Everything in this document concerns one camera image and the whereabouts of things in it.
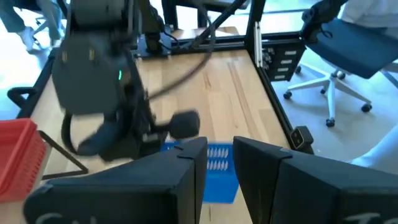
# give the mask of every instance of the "chair caster wheel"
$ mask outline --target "chair caster wheel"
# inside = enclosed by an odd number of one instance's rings
[[[338,79],[340,79],[340,80],[343,80],[343,79],[345,79],[346,78],[346,74],[345,73],[342,73],[342,74],[340,74],[339,76],[338,76]]]
[[[328,128],[334,127],[335,126],[335,120],[334,119],[327,119],[326,120],[326,126],[328,126]]]
[[[290,97],[292,97],[292,92],[291,92],[291,91],[286,91],[286,93],[284,93],[284,98],[285,98],[286,100],[289,100]]]
[[[367,104],[367,103],[365,105],[363,105],[361,108],[361,110],[365,113],[369,112],[371,109],[372,109],[372,105]]]
[[[296,69],[294,70],[294,73],[299,74],[301,72],[301,66],[297,66]]]

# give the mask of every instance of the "red plastic basket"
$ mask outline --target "red plastic basket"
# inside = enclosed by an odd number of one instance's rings
[[[35,184],[45,145],[30,119],[0,121],[0,202],[24,200]]]

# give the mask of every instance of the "wooden tabletop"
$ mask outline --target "wooden tabletop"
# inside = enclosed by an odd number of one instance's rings
[[[187,32],[189,33],[181,32],[178,37],[192,38],[193,36],[189,37],[188,34],[197,35],[200,31]],[[218,36],[235,34],[234,32],[233,28],[223,28],[218,32]],[[177,55],[163,60],[138,61],[137,65],[142,81],[150,93],[181,77],[203,56],[203,54]],[[289,147],[245,50],[213,53],[211,60],[198,75],[179,89],[153,101],[151,107],[158,121],[169,120],[178,110],[198,110],[201,119],[200,136],[206,136],[209,142],[231,142],[233,136],[245,136]],[[50,79],[32,114],[32,119],[38,124],[39,129],[44,130],[62,145],[60,140],[62,117],[63,113]],[[101,122],[101,116],[75,118],[72,122],[72,139],[75,144],[92,133]],[[65,158],[54,153],[50,156],[46,173],[51,173],[52,170],[75,169]],[[125,162],[104,164],[98,158],[80,160],[88,166],[90,172],[98,172]],[[9,212],[8,209],[5,214],[4,206],[0,205],[0,217],[2,219],[6,217],[5,223],[15,223],[8,220],[15,220],[16,216],[21,215],[21,210],[13,205],[14,212]],[[232,205],[203,204],[200,223],[251,223],[240,189]]]

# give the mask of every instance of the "light wood surface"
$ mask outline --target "light wood surface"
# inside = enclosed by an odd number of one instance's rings
[[[197,35],[199,31],[189,31]],[[234,33],[231,28],[218,35]],[[179,38],[192,38],[180,33]],[[164,60],[138,61],[137,65],[149,93],[181,77],[195,66],[203,54],[172,56]],[[282,128],[262,87],[261,81],[245,50],[214,53],[206,67],[187,84],[151,103],[158,121],[169,120],[178,110],[196,109],[201,118],[200,136],[209,142],[231,142],[233,136],[246,136],[283,147],[288,147]],[[63,113],[49,80],[32,119],[39,129],[62,145],[60,125]],[[101,116],[84,116],[73,119],[72,139],[78,144],[102,122]],[[90,172],[98,172],[126,161],[104,164],[98,158],[80,159]],[[46,173],[76,169],[56,151],[50,156]],[[0,223],[20,223],[22,203],[0,205]],[[204,204],[201,212],[203,224],[242,224],[251,219],[238,190],[232,205]]]

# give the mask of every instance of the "blue plastic container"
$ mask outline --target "blue plastic container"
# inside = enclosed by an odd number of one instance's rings
[[[179,142],[166,142],[162,151],[173,148]],[[209,143],[207,149],[207,173],[205,203],[234,203],[239,182],[232,157],[232,144]]]

